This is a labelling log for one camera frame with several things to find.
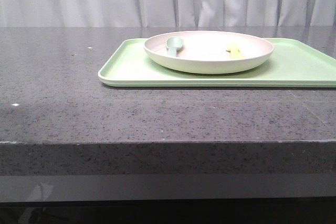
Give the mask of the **light green serving tray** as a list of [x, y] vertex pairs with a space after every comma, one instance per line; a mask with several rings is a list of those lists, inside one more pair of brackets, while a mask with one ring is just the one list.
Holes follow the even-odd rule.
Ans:
[[274, 51], [262, 65], [225, 74], [166, 68], [144, 50], [148, 38], [125, 40], [98, 72], [113, 87], [335, 87], [335, 59], [294, 39], [267, 38]]

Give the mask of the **yellow plastic fork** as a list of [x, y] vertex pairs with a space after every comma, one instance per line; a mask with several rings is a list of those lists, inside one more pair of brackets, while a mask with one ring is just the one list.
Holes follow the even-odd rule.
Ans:
[[241, 59], [242, 55], [240, 49], [235, 42], [231, 42], [227, 45], [226, 51], [230, 53], [232, 59]]

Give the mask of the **white round plate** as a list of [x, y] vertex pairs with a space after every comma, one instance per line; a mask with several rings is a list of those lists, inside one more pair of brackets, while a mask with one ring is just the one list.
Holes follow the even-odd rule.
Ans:
[[[173, 36], [184, 41], [176, 57], [167, 55], [166, 40]], [[241, 59], [232, 59], [226, 51], [231, 42], [238, 45]], [[159, 65], [198, 74], [235, 73], [256, 68], [269, 59], [274, 48], [271, 42], [256, 36], [206, 30], [160, 34], [144, 42], [145, 52]]]

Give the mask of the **pale green plastic spoon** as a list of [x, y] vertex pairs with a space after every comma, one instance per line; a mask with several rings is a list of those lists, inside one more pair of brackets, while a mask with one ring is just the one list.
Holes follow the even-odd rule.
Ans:
[[184, 41], [181, 37], [173, 36], [166, 40], [167, 55], [176, 57], [177, 52], [184, 46]]

